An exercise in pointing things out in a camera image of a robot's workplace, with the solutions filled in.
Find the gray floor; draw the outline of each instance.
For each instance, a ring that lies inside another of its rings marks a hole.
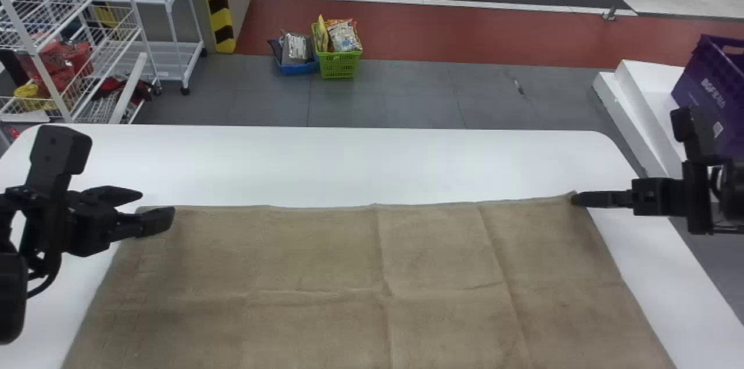
[[[284,77],[262,56],[211,55],[189,87],[164,86],[139,123],[372,128],[567,129],[602,132],[643,173],[587,68],[364,60],[354,80]],[[675,223],[744,321],[744,237],[692,237]]]

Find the white table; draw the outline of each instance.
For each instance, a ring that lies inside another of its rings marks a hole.
[[[521,199],[625,189],[636,175],[587,131],[476,131],[205,126],[72,126],[93,138],[73,189],[137,189],[138,205],[334,207]],[[0,159],[0,188],[22,184],[35,129]],[[622,275],[680,368],[744,367],[744,327],[666,218],[592,210]],[[13,241],[18,242],[19,226]],[[66,256],[28,303],[0,366],[59,367],[114,249]]]

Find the yellow item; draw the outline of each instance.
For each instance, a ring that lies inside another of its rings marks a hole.
[[[53,102],[39,98],[39,86],[37,85],[22,85],[13,91],[13,96],[18,98],[18,104],[25,112],[56,109]]]
[[[327,53],[328,52],[328,30],[325,27],[325,20],[323,20],[323,15],[318,16],[318,52],[319,53]]]

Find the purple crate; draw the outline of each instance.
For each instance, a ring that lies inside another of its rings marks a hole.
[[[718,154],[744,157],[744,40],[701,35],[672,91],[680,106],[699,106],[713,126]]]

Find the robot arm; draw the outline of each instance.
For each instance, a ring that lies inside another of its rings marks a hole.
[[[21,334],[26,299],[54,282],[63,253],[88,257],[121,239],[162,233],[173,223],[173,207],[141,214],[115,209],[140,199],[140,192],[112,186],[68,191],[72,175],[85,168],[91,144],[87,135],[72,129],[42,126],[26,183],[0,195],[0,345]],[[10,224],[18,211],[26,216],[26,226],[16,250]],[[42,282],[27,290],[34,279]]]
[[[675,139],[685,144],[688,157],[681,180],[637,178],[629,191],[582,192],[571,203],[627,207],[638,216],[683,216],[691,234],[744,234],[744,162],[715,154],[712,132],[698,110],[673,110],[671,119]],[[728,225],[715,223],[711,193]]]

